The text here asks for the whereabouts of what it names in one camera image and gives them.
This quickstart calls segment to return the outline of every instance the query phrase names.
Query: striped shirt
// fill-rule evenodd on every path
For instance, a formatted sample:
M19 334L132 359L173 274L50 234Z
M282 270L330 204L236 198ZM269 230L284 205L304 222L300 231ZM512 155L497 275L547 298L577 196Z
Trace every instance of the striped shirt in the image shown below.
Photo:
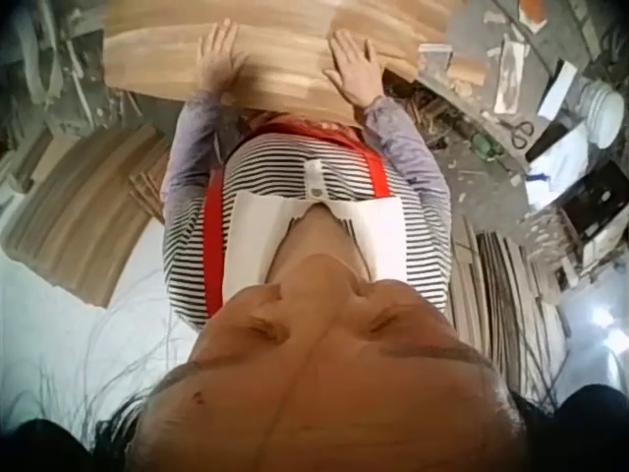
M218 164L212 135L219 103L199 97L184 107L162 186L166 219L164 269L175 313L195 328L207 321L203 282L203 207L210 169ZM450 198L433 156L408 115L381 98L366 111L366 138L384 158L391 196L402 202L408 283L444 311L450 276ZM311 138L266 134L239 147L225 166L223 245L239 191L306 199L306 163L317 159L328 197L374 198L365 160L353 150Z

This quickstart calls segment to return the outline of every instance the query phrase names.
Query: light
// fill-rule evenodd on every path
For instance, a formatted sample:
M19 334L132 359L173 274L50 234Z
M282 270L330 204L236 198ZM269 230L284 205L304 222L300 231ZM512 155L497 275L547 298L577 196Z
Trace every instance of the light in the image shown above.
M613 329L607 339L605 340L605 346L607 346L611 352L616 356L619 356L626 350L629 350L629 336L627 336L620 329Z
M613 316L607 308L596 308L592 313L592 323L602 329L607 329L613 322Z

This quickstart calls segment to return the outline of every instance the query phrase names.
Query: hand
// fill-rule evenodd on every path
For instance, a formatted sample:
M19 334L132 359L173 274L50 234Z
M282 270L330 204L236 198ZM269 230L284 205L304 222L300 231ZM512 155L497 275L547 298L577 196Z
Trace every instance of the hand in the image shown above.
M365 109L384 95L382 70L370 40L359 46L348 31L337 31L330 39L336 70L323 73L354 106Z
M199 89L218 96L229 89L243 67L246 54L235 54L238 25L229 19L214 24L211 32L199 40L197 57Z

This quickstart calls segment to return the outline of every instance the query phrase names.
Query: eyebrow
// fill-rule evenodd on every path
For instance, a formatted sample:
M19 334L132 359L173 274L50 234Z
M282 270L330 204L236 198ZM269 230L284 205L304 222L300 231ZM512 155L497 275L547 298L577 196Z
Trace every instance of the eyebrow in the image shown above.
M495 371L495 367L489 359L472 347L414 346L412 344L403 344L399 346L383 346L379 348L379 352L384 357L391 357L394 359L434 359L441 361L455 361L485 367L491 371ZM161 393L167 388L179 384L201 372L242 364L250 357L252 356L241 353L236 355L219 356L208 361L183 364L177 368L179 371L172 373L172 375L169 374L162 379L150 395L153 396Z

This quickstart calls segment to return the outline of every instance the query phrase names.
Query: purple sleeve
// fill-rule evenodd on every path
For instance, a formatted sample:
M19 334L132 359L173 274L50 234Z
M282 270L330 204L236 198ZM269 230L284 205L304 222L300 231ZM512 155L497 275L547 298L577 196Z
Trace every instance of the purple sleeve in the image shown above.
M189 100L179 115L160 191L166 226L177 216L177 208L204 195L210 171L219 165L214 149L219 116L220 99L208 93Z
M394 100L381 97L365 110L368 143L387 158L413 187L422 206L450 238L450 189L413 120Z

